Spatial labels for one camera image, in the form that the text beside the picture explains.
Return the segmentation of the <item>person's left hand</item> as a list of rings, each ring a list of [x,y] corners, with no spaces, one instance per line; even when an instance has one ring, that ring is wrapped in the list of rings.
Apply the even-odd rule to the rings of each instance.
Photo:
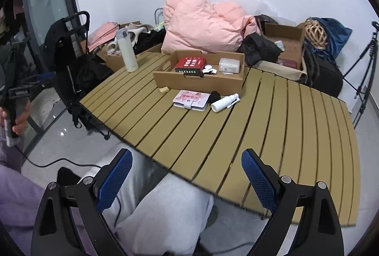
[[[27,100],[23,112],[15,119],[15,124],[12,127],[12,131],[18,136],[22,136],[25,133],[27,120],[30,117],[31,103]],[[8,110],[6,108],[0,108],[1,111],[1,127],[5,126],[5,119],[8,118]]]

